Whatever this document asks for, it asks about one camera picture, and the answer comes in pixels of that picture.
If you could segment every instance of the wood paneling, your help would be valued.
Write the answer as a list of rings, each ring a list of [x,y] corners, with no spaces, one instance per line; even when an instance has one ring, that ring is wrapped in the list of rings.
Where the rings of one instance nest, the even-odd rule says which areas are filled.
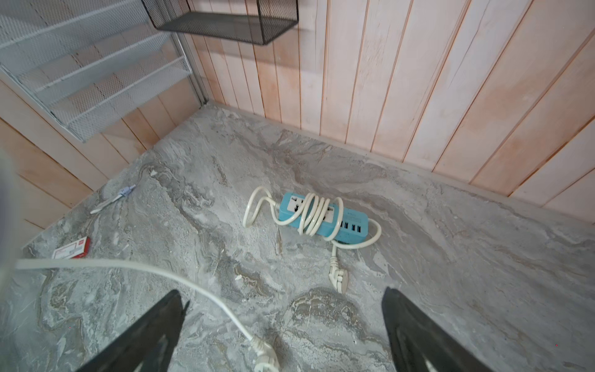
[[[327,1],[300,0],[299,17],[301,128],[318,135],[327,37]]]
[[[229,1],[212,0],[211,9],[215,13],[231,13]],[[252,112],[252,101],[248,91],[248,81],[244,72],[240,47],[236,41],[221,40],[221,47],[225,55],[227,69],[235,93],[237,107],[246,112]]]
[[[211,54],[209,53],[209,49],[206,47],[205,38],[202,36],[192,35],[192,41],[201,61],[202,68],[205,70],[206,82],[209,84],[209,87],[212,91],[211,98],[214,99],[215,102],[225,104],[225,99],[223,98],[221,87],[219,86],[219,80],[217,79],[215,67],[213,67]]]
[[[510,195],[595,115],[595,38],[477,174],[472,184]]]
[[[0,144],[22,178],[69,207],[91,194],[89,187],[3,120],[0,120]]]
[[[122,120],[124,120],[128,128],[130,128],[146,149],[152,148],[159,141],[159,137],[139,109],[127,114]]]
[[[470,182],[595,27],[592,0],[534,1],[434,171]]]
[[[552,200],[595,165],[595,121],[587,125],[552,159],[512,193],[539,206]]]
[[[329,2],[320,135],[345,143],[367,2]]]
[[[254,57],[256,58],[256,70],[260,79],[264,116],[280,122],[281,106],[279,103],[279,87],[277,86],[277,68],[275,66],[273,45],[255,45]]]
[[[19,178],[19,187],[22,201],[21,216],[39,227],[47,228],[70,210],[66,204],[22,177]]]
[[[176,128],[159,97],[151,99],[139,107],[140,112],[159,138],[163,138]]]
[[[299,32],[288,30],[273,42],[281,122],[300,128]]]
[[[230,0],[231,12],[234,14],[247,14],[246,3],[244,0]],[[252,111],[256,115],[264,116],[264,106],[262,105],[262,94],[260,91],[260,81],[258,80],[258,70],[256,69],[256,59],[254,57],[254,48],[252,44],[238,43],[240,56],[250,93],[250,102]]]
[[[99,189],[108,180],[87,158],[2,82],[0,82],[0,115],[4,121],[91,189]]]
[[[145,147],[122,119],[107,127],[103,132],[103,136],[129,163],[146,151]]]
[[[238,107],[236,93],[233,90],[233,84],[231,82],[231,76],[227,67],[227,60],[221,40],[214,39],[213,37],[205,37],[206,47],[209,49],[211,54],[211,61],[217,74],[217,80],[219,81],[219,87],[223,93],[225,103],[231,107]]]
[[[467,4],[413,2],[372,152],[399,161],[405,157]]]
[[[595,170],[556,196],[545,208],[595,223]]]
[[[410,6],[410,0],[369,1],[347,129],[350,145],[372,148]]]
[[[100,133],[85,143],[77,139],[73,139],[71,143],[107,178],[117,176],[128,166],[126,159]]]
[[[165,110],[176,126],[188,119],[200,107],[190,80],[183,79],[159,95]]]
[[[434,169],[530,3],[530,0],[470,3],[405,162]]]
[[[17,246],[27,244],[31,239],[36,237],[37,234],[43,231],[41,227],[26,220],[21,220],[17,228]]]
[[[589,220],[569,210],[595,168],[595,2],[298,1],[298,28],[266,46],[186,37],[211,99]]]

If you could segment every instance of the coiled cord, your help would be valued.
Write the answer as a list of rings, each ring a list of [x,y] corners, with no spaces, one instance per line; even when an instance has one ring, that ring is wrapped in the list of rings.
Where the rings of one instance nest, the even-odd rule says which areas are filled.
[[[258,194],[258,192],[260,190],[263,190],[267,195],[260,198],[260,200],[258,201],[258,203],[256,205],[256,210],[254,211],[254,213],[252,213],[252,216],[250,218],[248,218],[248,215],[250,214],[250,209],[252,208],[252,204],[254,203],[254,199],[256,198],[256,195]],[[280,221],[279,218],[277,217],[277,215],[275,214],[275,209],[278,208],[280,204],[277,203],[275,200],[273,200],[273,195],[266,187],[258,186],[252,192],[252,195],[250,196],[250,199],[248,200],[248,205],[246,206],[246,212],[244,213],[244,219],[242,221],[242,224],[244,227],[250,227],[254,223],[254,220],[256,220],[256,216],[258,215],[258,212],[260,211],[260,209],[262,207],[262,203],[264,203],[265,201],[268,202],[271,206],[271,215],[272,215],[273,220],[275,221],[276,224],[278,224],[280,226],[286,226],[286,225],[289,225],[290,223],[294,222],[295,220],[298,219],[298,217],[301,216],[299,227],[297,228],[297,232],[300,235],[302,235],[302,234],[304,234],[304,229],[306,229],[306,232],[305,232],[306,235],[310,235],[310,236],[314,236],[314,234],[316,234],[316,232],[320,228],[320,225],[322,225],[322,221],[324,219],[323,211],[326,211],[328,208],[328,205],[330,204],[330,199],[320,198],[318,195],[314,194],[313,192],[309,192],[306,195],[306,199],[304,200],[304,202],[302,204],[300,204],[300,206],[298,207],[297,211],[293,214],[293,216],[291,216],[290,218],[288,218],[285,221]],[[369,218],[369,221],[372,222],[373,225],[375,225],[376,234],[373,237],[371,237],[370,239],[366,240],[365,242],[361,242],[361,243],[357,243],[357,244],[343,244],[343,243],[339,243],[338,241],[334,240],[334,238],[339,233],[339,229],[341,228],[341,221],[343,221],[343,210],[344,210],[343,200],[341,198],[336,197],[334,199],[334,201],[339,206],[339,216],[337,218],[337,223],[335,224],[334,230],[331,233],[331,235],[325,236],[322,238],[327,242],[330,241],[333,244],[333,246],[335,246],[337,248],[341,248],[341,249],[359,249],[359,248],[364,248],[364,247],[367,247],[367,246],[370,246],[370,245],[376,243],[376,241],[380,238],[380,235],[382,234],[382,227],[380,227],[380,224],[371,218]],[[312,204],[312,203],[314,203],[312,205],[312,210],[310,211],[310,213],[308,213],[310,204]]]
[[[252,213],[252,216],[248,218],[250,214],[250,209],[252,208],[252,204],[254,203],[254,199],[260,190],[263,190],[267,195],[263,196],[259,199],[256,210]],[[333,229],[333,232],[329,236],[323,237],[324,240],[327,242],[330,241],[333,244],[333,251],[331,253],[331,260],[330,260],[330,269],[328,273],[328,278],[331,281],[333,287],[339,293],[345,293],[347,291],[347,283],[349,281],[349,275],[347,270],[342,270],[339,268],[339,261],[337,259],[337,248],[341,249],[359,249],[364,248],[369,245],[376,243],[376,241],[380,238],[382,234],[382,227],[380,224],[375,220],[369,218],[369,221],[372,222],[373,225],[376,226],[376,234],[361,243],[357,244],[343,244],[339,243],[338,241],[334,240],[334,238],[339,233],[339,229],[341,228],[341,222],[343,221],[343,200],[339,197],[334,199],[336,204],[339,206],[339,215],[337,216],[337,223]],[[304,229],[306,229],[306,235],[314,236],[320,225],[322,225],[322,221],[324,220],[325,212],[330,204],[330,199],[321,198],[318,195],[314,194],[313,192],[309,192],[306,195],[306,198],[303,203],[299,205],[297,211],[285,221],[280,221],[277,215],[275,214],[275,209],[279,208],[279,203],[273,200],[273,195],[271,192],[264,186],[258,186],[250,196],[250,200],[248,200],[248,205],[246,206],[246,212],[244,213],[244,219],[242,224],[244,227],[250,227],[254,220],[256,220],[256,216],[258,216],[258,212],[262,207],[262,203],[268,202],[271,207],[271,216],[276,224],[280,226],[289,225],[290,223],[294,222],[298,217],[301,216],[299,227],[297,228],[297,232],[302,235],[304,234]]]

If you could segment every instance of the wall shelf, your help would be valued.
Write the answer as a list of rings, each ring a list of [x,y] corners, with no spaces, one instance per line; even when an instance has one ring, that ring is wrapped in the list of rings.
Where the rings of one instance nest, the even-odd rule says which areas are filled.
[[[133,70],[142,71],[143,64],[133,67]],[[132,82],[124,89],[107,96],[102,101],[93,104],[81,113],[75,107],[78,105],[69,102],[71,110],[64,110],[57,105],[52,113],[61,120],[66,121],[65,127],[86,141],[96,133],[100,133],[113,122],[128,114],[138,106],[148,102],[173,84],[192,73],[186,57],[180,57],[172,62],[151,71],[137,81]]]
[[[184,0],[142,0],[156,29],[266,45],[298,24],[298,0],[256,0],[258,15],[191,11]]]
[[[0,70],[82,142],[192,73],[140,0],[2,2]]]
[[[51,106],[81,89],[122,70],[141,59],[156,53],[169,38],[166,33],[158,33],[124,49],[84,66],[60,79],[37,89],[35,93],[41,102]]]
[[[137,0],[125,0],[0,45],[0,64],[19,76],[148,20]]]

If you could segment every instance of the white cable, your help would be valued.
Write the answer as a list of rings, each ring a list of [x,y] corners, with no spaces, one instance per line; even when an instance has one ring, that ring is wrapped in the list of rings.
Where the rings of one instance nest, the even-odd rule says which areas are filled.
[[[256,205],[256,210],[252,213],[250,219],[248,219],[248,215],[250,213],[250,209],[252,208],[252,204],[254,203],[254,199],[256,198],[256,194],[260,190],[264,190],[267,193],[266,196],[263,196],[258,201]],[[302,216],[299,221],[299,227],[297,228],[297,232],[302,235],[304,234],[304,229],[306,229],[306,235],[314,236],[320,226],[322,225],[322,221],[324,221],[324,215],[328,209],[328,205],[330,203],[330,199],[319,198],[318,195],[314,194],[313,192],[309,192],[303,203],[301,203],[293,216],[289,217],[285,221],[280,221],[277,215],[275,214],[275,208],[279,207],[279,203],[273,200],[273,195],[271,192],[264,186],[258,186],[250,196],[250,200],[248,200],[248,205],[246,206],[246,212],[244,213],[243,225],[244,227],[250,227],[254,220],[256,220],[256,216],[262,207],[263,202],[268,202],[271,206],[271,215],[273,220],[278,225],[288,225],[294,222],[299,216]],[[364,248],[369,245],[376,243],[376,240],[380,238],[382,234],[382,227],[380,224],[373,219],[369,218],[369,221],[372,222],[376,226],[376,234],[366,240],[365,242],[357,243],[357,244],[343,244],[339,243],[338,241],[334,240],[334,238],[339,234],[339,229],[343,223],[343,200],[339,197],[335,198],[335,203],[339,207],[339,212],[337,214],[337,222],[335,223],[333,232],[330,235],[323,237],[324,240],[327,242],[330,241],[333,244],[333,251],[331,253],[331,260],[330,260],[330,269],[328,271],[328,278],[331,281],[331,284],[337,290],[338,293],[345,293],[347,291],[347,284],[349,282],[349,273],[347,270],[343,270],[339,267],[339,261],[337,259],[337,248],[341,249],[359,249]]]
[[[26,258],[17,261],[16,269],[18,270],[32,270],[32,269],[40,269],[40,268],[71,268],[71,267],[120,267],[120,268],[129,268],[132,270],[139,270],[145,271],[147,273],[161,275],[162,277],[166,277],[169,279],[173,279],[181,284],[184,284],[201,295],[207,297],[212,302],[215,302],[217,306],[219,306],[228,317],[230,317],[231,321],[237,326],[237,328],[246,336],[248,341],[252,341],[254,335],[250,333],[248,329],[240,322],[240,320],[236,317],[236,315],[227,307],[223,301],[212,294],[211,292],[207,291],[206,289],[200,287],[194,282],[191,282],[187,278],[183,276],[179,276],[178,274],[174,274],[170,271],[164,270],[162,268],[158,268],[151,265],[145,265],[138,262],[132,261],[124,261],[124,260],[96,260],[96,259],[75,259],[75,260],[48,260],[43,258]]]
[[[267,196],[263,196],[262,198],[260,198],[260,200],[258,201],[258,204],[256,205],[256,210],[252,214],[251,218],[248,219],[248,214],[250,213],[250,209],[252,208],[252,204],[254,203],[256,194],[258,194],[258,192],[260,190],[264,190],[264,192],[267,193]],[[277,215],[275,214],[275,208],[278,207],[279,204],[275,200],[273,200],[273,195],[266,187],[258,186],[252,192],[252,195],[250,196],[250,199],[248,200],[248,205],[246,206],[246,212],[244,213],[244,219],[243,219],[244,227],[250,227],[254,223],[254,220],[256,220],[256,216],[258,215],[258,212],[260,211],[260,209],[262,207],[262,203],[265,201],[267,201],[271,205],[271,215],[272,215],[273,220],[275,221],[276,224],[281,225],[281,226],[289,225],[290,223],[294,222],[301,215],[302,218],[300,219],[300,224],[299,224],[299,227],[297,228],[297,231],[300,235],[302,235],[303,230],[305,228],[307,228],[306,234],[310,235],[310,236],[314,236],[314,234],[316,234],[316,232],[320,228],[320,225],[322,225],[322,221],[324,219],[324,213],[322,211],[326,211],[328,208],[328,205],[330,203],[330,199],[319,198],[318,195],[314,194],[313,192],[308,193],[306,195],[306,199],[304,200],[303,203],[301,203],[299,205],[297,211],[293,214],[293,216],[291,216],[290,218],[288,218],[285,221],[280,221],[279,218],[277,217]],[[323,237],[323,239],[326,241],[330,241],[331,243],[333,243],[334,246],[341,248],[341,249],[359,249],[359,248],[364,248],[364,247],[367,247],[367,246],[370,246],[370,245],[376,243],[376,241],[380,238],[380,235],[382,234],[382,227],[380,227],[380,224],[378,222],[376,222],[375,220],[373,220],[371,218],[369,218],[369,221],[375,225],[376,234],[373,237],[371,237],[370,239],[366,240],[365,242],[361,242],[361,243],[357,243],[357,244],[343,244],[343,243],[339,243],[338,241],[334,240],[334,238],[339,233],[339,229],[341,228],[341,222],[343,221],[343,210],[344,210],[343,200],[339,197],[336,197],[335,201],[336,201],[337,205],[339,206],[339,214],[337,216],[337,223],[335,224],[334,230],[331,233],[331,235]],[[308,214],[310,204],[312,204],[312,210]]]

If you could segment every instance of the charging cable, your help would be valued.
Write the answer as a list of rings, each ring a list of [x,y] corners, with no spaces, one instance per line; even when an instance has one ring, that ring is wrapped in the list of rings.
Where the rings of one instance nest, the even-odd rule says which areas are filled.
[[[248,215],[250,214],[250,209],[252,208],[252,204],[254,203],[254,199],[256,198],[258,192],[261,190],[263,190],[267,195],[260,198],[260,200],[256,204],[256,210],[254,211],[254,213],[252,213],[252,216],[248,218]],[[273,195],[266,187],[258,186],[252,192],[252,195],[248,200],[248,205],[246,206],[246,212],[244,213],[244,219],[242,221],[242,224],[245,228],[250,227],[256,220],[256,216],[258,216],[258,213],[260,212],[262,203],[268,202],[271,207],[271,215],[273,217],[273,221],[275,221],[276,224],[280,226],[286,226],[294,222],[298,219],[298,217],[301,216],[297,232],[300,235],[302,235],[304,234],[304,229],[306,229],[305,233],[307,235],[314,236],[314,234],[316,234],[316,232],[320,228],[320,225],[322,225],[324,214],[328,208],[328,205],[330,204],[330,201],[330,199],[320,198],[318,195],[314,194],[313,192],[310,192],[306,195],[306,199],[303,203],[299,205],[297,211],[295,211],[293,216],[289,217],[285,221],[280,221],[277,215],[275,214],[275,209],[278,210],[280,204],[273,199]],[[339,268],[339,261],[337,259],[337,248],[360,249],[372,245],[376,243],[376,240],[380,238],[380,235],[382,234],[382,227],[380,227],[380,224],[378,222],[369,218],[368,220],[376,226],[376,234],[373,237],[357,244],[339,243],[338,241],[334,240],[334,238],[337,236],[337,234],[339,233],[339,229],[341,228],[344,207],[343,200],[341,198],[336,197],[334,201],[339,206],[339,216],[337,218],[337,223],[335,224],[334,230],[331,233],[331,235],[323,237],[323,239],[327,242],[330,241],[333,244],[328,278],[330,279],[331,284],[333,285],[333,288],[335,288],[335,290],[337,290],[339,293],[345,293],[347,291],[347,284],[349,282],[349,273],[347,272],[347,270]]]
[[[237,326],[237,328],[246,336],[252,349],[256,352],[256,366],[254,372],[279,372],[279,361],[275,350],[263,341],[260,337],[254,336],[250,331],[242,324],[242,322],[236,317],[223,301],[209,292],[208,290],[200,287],[196,283],[188,280],[183,276],[179,276],[170,271],[158,268],[155,266],[145,265],[138,262],[124,261],[124,260],[96,260],[96,259],[76,259],[76,260],[48,260],[38,258],[27,258],[17,261],[16,269],[18,270],[34,270],[42,268],[76,268],[76,267],[118,267],[118,268],[129,268],[132,270],[144,271],[147,273],[157,274],[162,277],[173,279],[178,283],[186,285],[201,295],[207,297],[215,305],[219,306],[225,314],[231,319],[231,321]]]

